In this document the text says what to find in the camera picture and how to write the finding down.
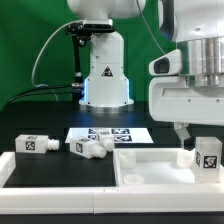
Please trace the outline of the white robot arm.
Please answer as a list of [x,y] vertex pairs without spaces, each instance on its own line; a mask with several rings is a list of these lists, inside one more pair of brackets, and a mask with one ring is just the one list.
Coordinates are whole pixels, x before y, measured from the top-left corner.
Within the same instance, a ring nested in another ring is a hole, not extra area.
[[[67,0],[91,38],[90,74],[80,105],[101,112],[130,104],[121,35],[113,20],[141,15],[147,0]],[[224,126],[224,0],[155,0],[155,37],[170,42],[148,65],[153,120],[180,138],[190,124]]]

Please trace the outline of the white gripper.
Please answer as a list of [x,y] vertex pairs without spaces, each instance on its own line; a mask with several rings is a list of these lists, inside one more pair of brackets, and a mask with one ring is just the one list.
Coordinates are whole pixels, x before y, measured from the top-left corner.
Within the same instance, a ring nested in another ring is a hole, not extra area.
[[174,123],[184,149],[187,123],[224,126],[224,79],[219,86],[188,87],[181,76],[156,77],[149,85],[149,111],[155,121]]

